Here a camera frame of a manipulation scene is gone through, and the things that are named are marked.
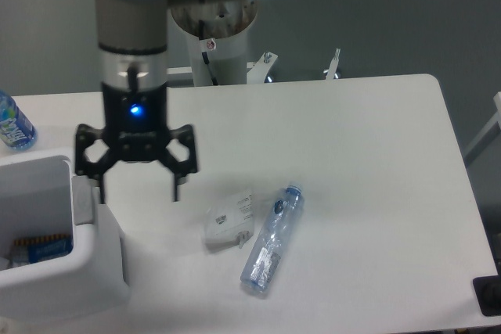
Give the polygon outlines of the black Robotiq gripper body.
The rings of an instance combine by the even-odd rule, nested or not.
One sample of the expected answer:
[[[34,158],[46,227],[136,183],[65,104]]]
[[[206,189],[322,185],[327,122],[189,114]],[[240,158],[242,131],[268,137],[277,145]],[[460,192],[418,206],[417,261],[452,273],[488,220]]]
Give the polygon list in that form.
[[[115,160],[168,160],[167,86],[131,92],[102,84],[105,128],[103,141]]]

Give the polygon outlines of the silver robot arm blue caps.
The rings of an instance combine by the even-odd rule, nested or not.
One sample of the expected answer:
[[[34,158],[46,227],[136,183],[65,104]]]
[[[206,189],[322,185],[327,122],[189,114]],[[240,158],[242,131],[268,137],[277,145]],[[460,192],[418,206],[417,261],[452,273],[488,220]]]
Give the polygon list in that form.
[[[105,124],[78,125],[77,175],[102,188],[119,161],[157,161],[172,172],[174,185],[197,172],[193,126],[168,126],[168,10],[227,1],[236,0],[95,0]]]

